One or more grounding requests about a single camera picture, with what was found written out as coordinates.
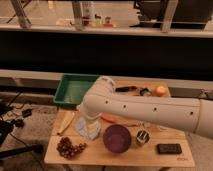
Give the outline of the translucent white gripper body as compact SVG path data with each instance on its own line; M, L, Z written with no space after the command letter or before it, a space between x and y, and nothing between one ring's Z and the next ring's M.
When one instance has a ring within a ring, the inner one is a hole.
M90 116L80 112L80 118L77 122L77 131L86 134L99 133L101 129L99 118L100 114Z

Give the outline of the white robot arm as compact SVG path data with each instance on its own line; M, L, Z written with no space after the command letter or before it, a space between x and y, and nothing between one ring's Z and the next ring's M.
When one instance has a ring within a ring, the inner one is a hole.
M79 105L88 121L109 113L142 120L213 139L213 101L193 98L143 97L115 92L115 82L100 76Z

